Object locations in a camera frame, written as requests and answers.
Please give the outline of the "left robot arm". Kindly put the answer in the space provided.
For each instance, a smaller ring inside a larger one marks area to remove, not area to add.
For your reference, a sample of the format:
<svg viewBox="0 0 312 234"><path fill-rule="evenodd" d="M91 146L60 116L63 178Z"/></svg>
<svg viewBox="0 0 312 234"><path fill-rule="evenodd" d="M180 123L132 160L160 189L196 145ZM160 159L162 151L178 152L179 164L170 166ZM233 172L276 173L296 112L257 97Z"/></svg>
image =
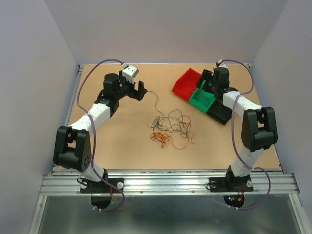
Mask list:
<svg viewBox="0 0 312 234"><path fill-rule="evenodd" d="M147 93L140 81L135 88L134 78L139 70L129 65L118 74L106 74L103 89L96 101L79 120L69 126L60 126L56 133L53 162L77 171L85 179L81 185L92 186L97 192L108 188L108 173L92 162L90 137L94 130L111 118L119 107L119 100L129 97L141 101Z"/></svg>

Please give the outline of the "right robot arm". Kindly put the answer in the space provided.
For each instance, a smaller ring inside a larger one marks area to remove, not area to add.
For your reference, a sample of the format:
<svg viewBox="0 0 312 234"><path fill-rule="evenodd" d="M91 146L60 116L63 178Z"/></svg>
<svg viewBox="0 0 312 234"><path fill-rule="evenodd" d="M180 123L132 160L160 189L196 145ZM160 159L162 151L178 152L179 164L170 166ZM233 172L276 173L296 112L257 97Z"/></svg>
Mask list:
<svg viewBox="0 0 312 234"><path fill-rule="evenodd" d="M232 115L242 117L242 150L236 152L237 159L224 177L211 177L209 189L213 193L236 192L240 188L253 191L250 173L263 152L278 140L275 111L262 107L245 98L236 88L230 87L229 70L216 67L213 71L203 70L196 86L214 95L216 101Z"/></svg>

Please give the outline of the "green plastic bin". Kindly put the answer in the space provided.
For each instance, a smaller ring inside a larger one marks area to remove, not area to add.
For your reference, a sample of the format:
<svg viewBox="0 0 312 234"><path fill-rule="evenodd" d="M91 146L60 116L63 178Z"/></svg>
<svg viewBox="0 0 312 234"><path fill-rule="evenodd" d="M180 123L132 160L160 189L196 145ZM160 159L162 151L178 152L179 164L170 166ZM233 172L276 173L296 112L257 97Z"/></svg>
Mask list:
<svg viewBox="0 0 312 234"><path fill-rule="evenodd" d="M207 113L214 103L215 97L214 94L204 91L205 83L205 80L201 82L199 88L193 91L188 102L200 111Z"/></svg>

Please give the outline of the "red plastic bin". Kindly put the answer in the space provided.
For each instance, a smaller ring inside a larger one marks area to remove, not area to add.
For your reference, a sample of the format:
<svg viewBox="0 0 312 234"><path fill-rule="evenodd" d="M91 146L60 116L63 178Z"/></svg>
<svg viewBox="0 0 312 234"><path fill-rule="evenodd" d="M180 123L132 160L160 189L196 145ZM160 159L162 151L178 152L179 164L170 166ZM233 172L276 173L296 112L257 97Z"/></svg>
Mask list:
<svg viewBox="0 0 312 234"><path fill-rule="evenodd" d="M172 92L188 102L196 90L196 83L200 79L201 74L192 68L189 68L174 84Z"/></svg>

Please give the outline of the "black plastic bin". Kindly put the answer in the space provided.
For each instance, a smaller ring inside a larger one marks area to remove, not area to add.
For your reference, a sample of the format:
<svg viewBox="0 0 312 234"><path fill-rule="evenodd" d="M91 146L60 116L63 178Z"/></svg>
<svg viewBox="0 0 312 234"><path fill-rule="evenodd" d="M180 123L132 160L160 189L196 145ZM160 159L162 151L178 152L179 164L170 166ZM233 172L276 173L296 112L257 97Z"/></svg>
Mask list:
<svg viewBox="0 0 312 234"><path fill-rule="evenodd" d="M222 125L226 125L232 117L232 110L215 100L206 114Z"/></svg>

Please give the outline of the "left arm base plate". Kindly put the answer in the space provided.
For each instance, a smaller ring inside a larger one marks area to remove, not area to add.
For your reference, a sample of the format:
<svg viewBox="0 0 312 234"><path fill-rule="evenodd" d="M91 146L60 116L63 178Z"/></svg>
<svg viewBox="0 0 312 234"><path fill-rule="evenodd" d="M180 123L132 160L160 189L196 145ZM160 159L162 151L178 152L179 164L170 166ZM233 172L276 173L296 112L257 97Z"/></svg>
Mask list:
<svg viewBox="0 0 312 234"><path fill-rule="evenodd" d="M113 194L120 193L116 189L104 183L102 180L99 182L94 182L87 180L84 177L77 178L77 182L80 185L81 194ZM123 178L110 178L108 183L117 187L123 191L124 179Z"/></svg>

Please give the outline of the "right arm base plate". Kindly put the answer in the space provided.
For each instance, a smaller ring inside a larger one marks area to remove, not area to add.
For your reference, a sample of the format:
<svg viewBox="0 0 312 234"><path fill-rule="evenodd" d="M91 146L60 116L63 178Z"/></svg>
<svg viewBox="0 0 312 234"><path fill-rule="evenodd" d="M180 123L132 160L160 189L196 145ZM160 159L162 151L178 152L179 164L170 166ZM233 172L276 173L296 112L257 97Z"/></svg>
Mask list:
<svg viewBox="0 0 312 234"><path fill-rule="evenodd" d="M244 192L253 192L252 184L247 185L251 181L250 176L235 177L228 179L226 177L210 177L209 187L212 193L231 193L238 192L239 189L244 189Z"/></svg>

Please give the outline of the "aluminium rail frame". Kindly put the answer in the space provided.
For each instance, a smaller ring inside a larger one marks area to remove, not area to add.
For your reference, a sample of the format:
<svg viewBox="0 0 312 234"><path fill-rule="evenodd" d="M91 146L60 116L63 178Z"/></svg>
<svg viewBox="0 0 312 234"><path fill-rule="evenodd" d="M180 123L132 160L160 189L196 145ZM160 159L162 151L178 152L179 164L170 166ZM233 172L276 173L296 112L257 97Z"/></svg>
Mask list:
<svg viewBox="0 0 312 234"><path fill-rule="evenodd" d="M124 99L98 132L96 162L111 178L124 179L124 203L114 212L94 211L77 174L54 167L42 180L32 234L309 234L294 175L283 172L271 147L252 173L254 191L242 211L207 189L235 159L231 126L223 126L175 96L171 88L188 64L140 64L138 79L150 92L142 102ZM155 99L164 112L178 108L191 117L194 142L175 134L160 148L149 138Z"/></svg>

